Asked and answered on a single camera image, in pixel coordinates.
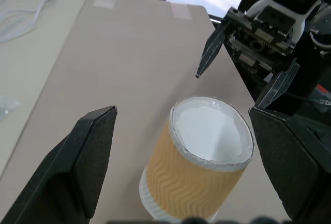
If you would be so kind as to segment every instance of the zigzag pattern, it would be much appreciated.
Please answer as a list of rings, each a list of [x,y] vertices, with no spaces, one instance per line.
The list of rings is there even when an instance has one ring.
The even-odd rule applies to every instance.
[[[174,146],[164,128],[146,170],[149,192],[170,216],[208,218],[214,215],[244,170],[217,172],[197,166]]]

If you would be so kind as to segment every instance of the tape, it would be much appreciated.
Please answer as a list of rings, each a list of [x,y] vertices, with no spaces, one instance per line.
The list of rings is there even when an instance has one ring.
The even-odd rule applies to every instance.
[[[174,18],[183,20],[192,20],[192,16],[186,4],[171,3]]]
[[[93,6],[113,9],[116,0],[95,0]]]

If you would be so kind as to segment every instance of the paper cup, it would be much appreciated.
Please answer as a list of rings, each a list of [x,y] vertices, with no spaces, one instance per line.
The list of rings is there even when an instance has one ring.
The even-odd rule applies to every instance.
[[[249,127],[232,106],[210,97],[178,102],[141,177],[142,203],[157,220],[211,221],[253,152]]]

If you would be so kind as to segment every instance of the plastic bag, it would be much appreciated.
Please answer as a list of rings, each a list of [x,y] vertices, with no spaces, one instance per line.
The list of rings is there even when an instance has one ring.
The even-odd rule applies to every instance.
[[[5,118],[9,112],[18,108],[20,105],[18,101],[10,100],[0,95],[0,121]]]

